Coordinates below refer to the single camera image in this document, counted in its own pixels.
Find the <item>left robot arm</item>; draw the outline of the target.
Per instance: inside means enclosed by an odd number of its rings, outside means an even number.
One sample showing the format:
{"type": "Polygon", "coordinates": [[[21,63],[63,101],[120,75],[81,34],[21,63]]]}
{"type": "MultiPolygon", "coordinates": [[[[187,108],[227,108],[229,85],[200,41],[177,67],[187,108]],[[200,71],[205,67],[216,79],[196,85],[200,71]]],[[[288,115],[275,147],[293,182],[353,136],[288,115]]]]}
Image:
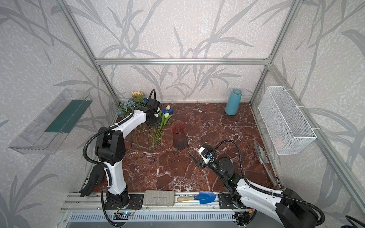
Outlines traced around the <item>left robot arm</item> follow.
{"type": "Polygon", "coordinates": [[[89,181],[80,191],[80,196],[90,195],[101,184],[104,175],[108,186],[106,199],[119,207],[129,201],[128,188],[123,176],[122,160],[126,153],[125,137],[141,124],[159,126],[161,104],[154,98],[147,98],[141,107],[132,107],[129,114],[110,127],[101,127],[83,148],[84,158],[94,164],[89,181]]]}

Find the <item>red glass vase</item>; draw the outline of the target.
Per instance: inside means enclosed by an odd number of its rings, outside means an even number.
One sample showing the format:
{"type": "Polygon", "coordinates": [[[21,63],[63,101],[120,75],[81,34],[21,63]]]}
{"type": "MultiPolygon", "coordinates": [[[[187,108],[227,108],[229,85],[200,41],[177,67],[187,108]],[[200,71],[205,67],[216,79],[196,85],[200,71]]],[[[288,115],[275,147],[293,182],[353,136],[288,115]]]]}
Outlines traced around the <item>red glass vase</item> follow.
{"type": "Polygon", "coordinates": [[[170,126],[170,131],[173,134],[173,146],[177,150],[183,150],[187,147],[186,129],[186,123],[180,120],[174,121],[170,126]]]}

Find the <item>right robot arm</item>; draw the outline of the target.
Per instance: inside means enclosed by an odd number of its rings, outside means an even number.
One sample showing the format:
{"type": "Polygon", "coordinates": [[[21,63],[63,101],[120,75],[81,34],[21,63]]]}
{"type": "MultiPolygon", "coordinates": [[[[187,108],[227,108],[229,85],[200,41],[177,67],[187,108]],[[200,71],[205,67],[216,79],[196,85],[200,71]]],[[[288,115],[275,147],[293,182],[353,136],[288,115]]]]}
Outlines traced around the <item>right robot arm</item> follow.
{"type": "Polygon", "coordinates": [[[325,222],[323,211],[304,201],[295,191],[274,190],[256,184],[237,173],[230,159],[216,159],[215,153],[215,148],[202,144],[198,150],[200,159],[192,157],[192,160],[197,167],[209,168],[223,180],[223,187],[235,207],[255,209],[285,228],[315,228],[325,222]]]}

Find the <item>tulip bunch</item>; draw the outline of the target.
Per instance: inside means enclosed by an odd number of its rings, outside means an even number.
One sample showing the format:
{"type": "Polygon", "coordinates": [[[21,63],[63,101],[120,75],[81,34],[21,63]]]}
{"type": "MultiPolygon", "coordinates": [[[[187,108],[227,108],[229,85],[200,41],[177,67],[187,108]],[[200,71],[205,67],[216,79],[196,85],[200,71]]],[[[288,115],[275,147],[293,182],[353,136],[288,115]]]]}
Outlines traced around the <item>tulip bunch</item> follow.
{"type": "Polygon", "coordinates": [[[158,111],[157,117],[161,118],[161,122],[154,127],[152,147],[155,147],[159,141],[160,143],[163,143],[163,131],[166,124],[172,118],[173,112],[174,111],[169,104],[165,108],[160,108],[158,111]]]}

